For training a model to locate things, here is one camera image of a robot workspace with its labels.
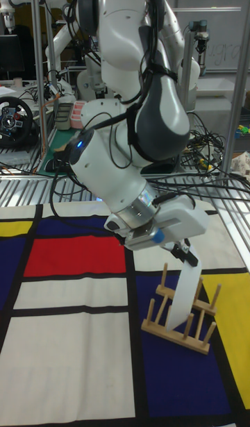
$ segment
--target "metal pole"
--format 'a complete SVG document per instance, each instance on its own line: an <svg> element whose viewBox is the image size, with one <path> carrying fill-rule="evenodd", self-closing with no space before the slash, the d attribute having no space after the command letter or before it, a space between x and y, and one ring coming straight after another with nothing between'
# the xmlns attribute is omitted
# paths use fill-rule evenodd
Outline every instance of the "metal pole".
<svg viewBox="0 0 250 427"><path fill-rule="evenodd" d="M32 10L32 23L33 23L33 37L34 37L34 49L35 49L35 72L37 78L37 95L38 105L41 113L42 106L44 105L44 76L42 67L42 34L41 34L41 23L40 23L40 7L38 0L31 0ZM43 122L44 122L44 143L46 150L49 148L48 135L47 135L47 122L45 110L43 108ZM43 143L43 135L41 130L41 141Z"/></svg>
<svg viewBox="0 0 250 427"><path fill-rule="evenodd" d="M52 85L57 89L56 82L56 58L55 58L55 49L53 45L53 32L52 32L52 16L49 13L51 12L51 6L47 3L45 6L45 19L46 19L46 28L47 28L47 38L48 38L48 48L49 48L49 63L50 63L50 73L49 78L51 79ZM58 101L54 102L54 111L55 114L58 110Z"/></svg>
<svg viewBox="0 0 250 427"><path fill-rule="evenodd" d="M235 80L235 88L233 91L233 101L230 113L230 121L228 128L228 135L226 137L226 146L224 157L222 160L222 171L229 173L231 168L231 161L233 157L233 149L235 143L235 130L237 129L240 121L240 112L243 102L244 89L246 86L247 72L249 69L250 61L250 1L244 25L242 36L242 43L240 47L240 57L237 67L237 74Z"/></svg>
<svg viewBox="0 0 250 427"><path fill-rule="evenodd" d="M187 110L187 106L188 106L188 92L189 92L189 84L190 84L190 72L191 72L193 47L194 47L194 32L188 32L185 35L183 73L181 77L181 92L180 92L180 100L185 110Z"/></svg>

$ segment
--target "white rectangle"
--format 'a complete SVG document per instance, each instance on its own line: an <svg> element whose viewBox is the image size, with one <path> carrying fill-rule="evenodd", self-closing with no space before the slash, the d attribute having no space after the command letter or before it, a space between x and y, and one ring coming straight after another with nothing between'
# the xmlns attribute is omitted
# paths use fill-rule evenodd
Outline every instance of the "white rectangle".
<svg viewBox="0 0 250 427"><path fill-rule="evenodd" d="M12 318L0 425L134 416L128 313Z"/></svg>
<svg viewBox="0 0 250 427"><path fill-rule="evenodd" d="M85 277L61 281L23 282L14 309L74 305L90 307L128 305L126 278Z"/></svg>

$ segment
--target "wooden rack base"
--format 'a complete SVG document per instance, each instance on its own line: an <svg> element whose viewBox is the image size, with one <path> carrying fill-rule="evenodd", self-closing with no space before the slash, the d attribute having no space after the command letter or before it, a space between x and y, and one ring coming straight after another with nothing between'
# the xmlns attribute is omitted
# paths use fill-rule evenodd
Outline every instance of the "wooden rack base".
<svg viewBox="0 0 250 427"><path fill-rule="evenodd" d="M162 304L160 306L160 309L158 311L155 321L151 320L155 300L154 299L150 300L147 318L144 319L144 321L142 322L142 330L148 333L151 333L152 335L162 337L163 339L169 340L170 342L174 342L175 344L185 346L188 349L192 349L192 350L198 351L199 353L203 353L207 355L210 348L208 341L212 336L212 333L216 327L216 323L215 322L211 323L204 340L200 340L199 336L201 334L201 327L203 324L205 314L207 313L208 315L211 315L211 316L215 316L216 314L217 309L215 307L215 303L216 303L217 297L219 296L221 284L217 286L212 302L207 303L207 302L198 300L199 293L201 291L202 281L203 281L202 278L199 279L199 284L197 286L197 292L195 294L192 308L194 308L195 310L199 310L201 313L200 313L196 333L195 333L195 336L193 337L193 336L189 336L192 320L194 317L193 313L190 313L189 317L187 318L187 324L186 324L184 333L180 333L176 330L166 331L167 319L171 310L171 306L169 307L169 310L167 313L165 325L163 326L158 323L163 314L165 306L167 305L168 299L173 300L174 293L175 293L175 291L172 288L165 287L166 275L167 275L167 264L164 265L161 284L157 286L157 289L156 289L156 293L163 296L164 299L162 301Z"/></svg>

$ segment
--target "black line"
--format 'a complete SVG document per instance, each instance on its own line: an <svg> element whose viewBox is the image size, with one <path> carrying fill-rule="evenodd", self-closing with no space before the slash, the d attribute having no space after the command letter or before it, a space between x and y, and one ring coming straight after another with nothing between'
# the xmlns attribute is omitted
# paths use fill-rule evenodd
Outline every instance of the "black line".
<svg viewBox="0 0 250 427"><path fill-rule="evenodd" d="M208 295L204 286L201 288L200 299L205 302L209 302ZM213 317L209 315L205 315L205 322L209 327L212 320L215 320ZM215 354L215 358L217 361L217 365L219 367L219 372L222 378L222 382L224 385L225 393L231 407L232 413L234 416L239 416L245 412L245 407L240 396L238 387L236 385L235 379L233 377L233 372L231 370L228 357L225 352L225 348L222 342L222 339L219 335L218 327L215 327L215 330L211 337L211 345Z"/></svg>
<svg viewBox="0 0 250 427"><path fill-rule="evenodd" d="M25 308L12 310L12 317L28 316L55 316L55 315L75 315L78 313L88 313L89 315L104 315L106 313L125 313L128 312L126 305L107 305L106 307L89 307L88 305L73 305L70 307L52 307L52 308Z"/></svg>
<svg viewBox="0 0 250 427"><path fill-rule="evenodd" d="M15 272L15 276L12 280L12 285L10 287L8 298L4 304L4 307L1 313L2 318L1 318L1 329L0 329L0 353L3 348L3 343L6 338L6 333L8 331L8 327L10 324L11 312L13 310L14 304L17 299L17 295L19 293L19 289L21 287L24 270L26 268L26 264L28 262L28 258L31 253L33 241L35 238L35 233L41 218L42 218L42 205L37 205L35 210L33 225L31 226L29 232L26 235L24 250L23 250L21 259L19 261L17 270Z"/></svg>
<svg viewBox="0 0 250 427"><path fill-rule="evenodd" d="M246 267L242 268L211 268L203 269L201 274L243 274L247 273L248 269Z"/></svg>
<svg viewBox="0 0 250 427"><path fill-rule="evenodd" d="M244 417L249 420L249 413ZM139 420L137 418L98 419L87 421L73 421L66 423L32 424L28 427L211 427L223 426L235 422L232 415L204 415L182 417L159 417Z"/></svg>
<svg viewBox="0 0 250 427"><path fill-rule="evenodd" d="M34 217L27 217L27 219L19 218L16 219L0 219L0 223L20 222L20 221L33 221Z"/></svg>
<svg viewBox="0 0 250 427"><path fill-rule="evenodd" d="M163 271L140 271L136 270L136 276L162 276ZM167 270L167 276L177 276L181 273L180 269L170 269ZM201 274L243 274L248 273L246 267L241 268L211 268L203 269Z"/></svg>
<svg viewBox="0 0 250 427"><path fill-rule="evenodd" d="M129 251L128 249L125 249L124 253L127 271L128 317L129 331L131 337L131 360L133 370L135 416L137 420L140 420L142 422L143 426L144 422L149 418L149 407L147 401L142 340L140 334L140 317L138 310L135 266L133 261L133 252Z"/></svg>
<svg viewBox="0 0 250 427"><path fill-rule="evenodd" d="M67 275L67 276L45 276L45 277L24 277L22 282L45 282L45 281L79 281L80 279L84 279L89 277L91 279L110 279L110 278L124 278L126 277L126 273L83 273L83 274L75 274L75 275Z"/></svg>
<svg viewBox="0 0 250 427"><path fill-rule="evenodd" d="M58 218L57 218L57 216L47 216L47 217L44 217L46 220L55 220L55 221L58 221ZM60 218L61 219L65 219L65 224L64 225L66 225L66 221L67 220L91 220L92 218L95 218L95 219L100 219L100 220L103 220L103 219L107 219L108 218L108 216L99 216L99 215L97 215L97 214L91 214L90 216L66 216L66 217L64 217L64 216L60 216Z"/></svg>

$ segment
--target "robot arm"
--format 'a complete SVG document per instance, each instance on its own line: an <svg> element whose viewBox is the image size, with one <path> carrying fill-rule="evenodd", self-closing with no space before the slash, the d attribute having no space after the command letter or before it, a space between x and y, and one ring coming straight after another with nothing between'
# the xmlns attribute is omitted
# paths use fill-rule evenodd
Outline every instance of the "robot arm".
<svg viewBox="0 0 250 427"><path fill-rule="evenodd" d="M12 31L15 29L15 8L24 6L25 4L31 4L31 0L0 0L0 4L0 13L3 14L6 28L11 34Z"/></svg>
<svg viewBox="0 0 250 427"><path fill-rule="evenodd" d="M156 0L101 0L102 76L122 101L96 100L83 106L83 125L92 119L92 128L79 135L70 156L79 181L110 208L106 228L123 237L129 249L154 244L166 248L170 243L172 250L176 242L202 234L208 224L207 215L189 197L158 199L140 175L143 166L179 154L189 138L167 45L158 37L166 6L169 10L162 2L160 25ZM170 30L169 43L174 36ZM170 53L172 60L178 55L176 67L181 65L183 47L179 52L172 47Z"/></svg>
<svg viewBox="0 0 250 427"><path fill-rule="evenodd" d="M67 0L39 0L41 6L48 6L49 9L51 8L59 8L62 10L62 14L64 17L67 17L67 10L68 10L68 4ZM1 8L0 13L3 14L4 22L6 25L6 28L8 28L9 33L11 34L13 30L15 29L15 9L18 7L22 7L27 4L31 4L31 0L0 0ZM71 25L72 30L77 33L78 31L78 23L76 21L72 22ZM55 52L55 60L56 60L56 70L61 71L61 61L60 61L60 55L65 49L65 47L70 43L71 41L71 35L69 33L69 27L68 25L64 25L59 32L56 34L55 38L53 39L53 45L54 45L54 52ZM49 48L47 47L45 51L46 57L47 57L47 65L48 65L48 72L51 69L51 63L49 59ZM67 99L73 99L75 101L74 92L72 90L72 87L67 83L65 80L61 80L62 89L67 93Z"/></svg>

